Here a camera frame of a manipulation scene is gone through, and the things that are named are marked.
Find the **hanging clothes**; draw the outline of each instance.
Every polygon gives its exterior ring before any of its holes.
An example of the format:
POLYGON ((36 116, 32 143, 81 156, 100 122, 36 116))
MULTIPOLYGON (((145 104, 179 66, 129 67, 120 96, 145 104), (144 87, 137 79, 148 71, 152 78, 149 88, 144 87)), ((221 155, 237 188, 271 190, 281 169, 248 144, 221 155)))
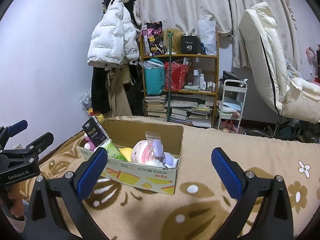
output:
POLYGON ((131 22, 130 12, 124 6, 129 1, 111 0, 109 3, 105 15, 91 36, 89 66, 119 68, 139 58, 136 28, 131 22))
POLYGON ((92 108, 106 116, 132 115, 120 68, 139 58, 136 42, 136 0, 104 0, 108 7, 95 27, 88 51, 88 65, 93 66, 92 108))
POLYGON ((111 70, 105 84, 111 106, 109 117, 132 115, 122 84, 121 69, 115 68, 111 70))
POLYGON ((102 114, 106 114, 111 110, 106 90, 107 74, 108 72, 104 68, 93 67, 91 82, 92 110, 102 114))

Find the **metal screw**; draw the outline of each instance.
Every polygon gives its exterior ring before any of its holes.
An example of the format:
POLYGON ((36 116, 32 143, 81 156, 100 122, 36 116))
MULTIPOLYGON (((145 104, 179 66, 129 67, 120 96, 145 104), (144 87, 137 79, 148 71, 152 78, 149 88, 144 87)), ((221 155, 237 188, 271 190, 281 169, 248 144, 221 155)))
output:
POLYGON ((277 176, 276 176, 276 180, 279 181, 279 182, 281 182, 281 181, 283 181, 283 178, 282 178, 281 175, 277 175, 277 176))
POLYGON ((38 181, 38 182, 40 182, 40 181, 42 181, 42 180, 43 180, 43 176, 40 175, 40 176, 37 177, 37 181, 38 181))
POLYGON ((245 173, 245 175, 246 175, 248 178, 250 178, 250 179, 252 179, 252 178, 254 177, 254 173, 253 173, 252 171, 247 171, 247 172, 245 173))
POLYGON ((64 175, 67 179, 70 179, 73 176, 73 172, 72 171, 68 171, 65 175, 64 175))

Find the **cartoon print bag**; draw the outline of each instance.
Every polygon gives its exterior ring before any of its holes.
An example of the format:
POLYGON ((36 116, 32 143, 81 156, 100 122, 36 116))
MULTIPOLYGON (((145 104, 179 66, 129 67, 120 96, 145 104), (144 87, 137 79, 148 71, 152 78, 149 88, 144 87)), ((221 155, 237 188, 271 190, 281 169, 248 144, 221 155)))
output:
POLYGON ((145 46, 145 56, 164 54, 164 46, 161 38, 162 22, 146 23, 142 29, 145 46))

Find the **beige curtain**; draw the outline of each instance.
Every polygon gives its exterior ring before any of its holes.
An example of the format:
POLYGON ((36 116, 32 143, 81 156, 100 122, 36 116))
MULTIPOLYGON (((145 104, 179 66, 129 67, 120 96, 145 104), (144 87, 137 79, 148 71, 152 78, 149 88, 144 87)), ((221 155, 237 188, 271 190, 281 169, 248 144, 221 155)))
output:
POLYGON ((216 21, 222 36, 232 31, 228 0, 137 0, 142 24, 162 21, 163 29, 179 29, 187 35, 195 31, 197 20, 216 21))
POLYGON ((250 9, 253 5, 263 1, 266 1, 270 5, 278 22, 278 33, 281 35, 285 57, 301 72, 301 50, 289 0, 230 0, 234 42, 233 67, 250 67, 247 60, 244 39, 238 30, 238 26, 244 10, 250 9))

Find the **white rolling cart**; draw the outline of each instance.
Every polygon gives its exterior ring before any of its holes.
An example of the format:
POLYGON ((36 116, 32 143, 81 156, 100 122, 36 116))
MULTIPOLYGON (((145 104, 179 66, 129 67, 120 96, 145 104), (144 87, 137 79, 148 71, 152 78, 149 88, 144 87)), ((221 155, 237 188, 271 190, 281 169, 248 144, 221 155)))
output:
POLYGON ((245 81, 227 79, 227 80, 225 80, 225 82, 224 82, 224 84, 222 85, 222 87, 223 87, 223 95, 222 95, 222 101, 221 101, 221 103, 222 103, 222 109, 223 109, 224 95, 225 95, 225 92, 226 92, 226 91, 244 93, 243 102, 240 102, 240 105, 241 105, 241 113, 240 113, 240 116, 239 116, 239 117, 232 116, 231 114, 225 114, 225 113, 223 113, 221 110, 219 111, 218 130, 220 129, 221 119, 236 120, 236 121, 239 121, 238 127, 237 127, 237 131, 236 131, 236 133, 238 133, 238 132, 239 132, 239 127, 240 127, 240 122, 241 122, 241 119, 242 119, 242 113, 243 113, 243 109, 244 109, 244 103, 245 103, 245 97, 246 97, 246 95, 247 95, 248 85, 247 85, 247 83, 246 83, 245 81), (245 84, 245 88, 227 86, 226 84, 227 84, 228 82, 245 84))

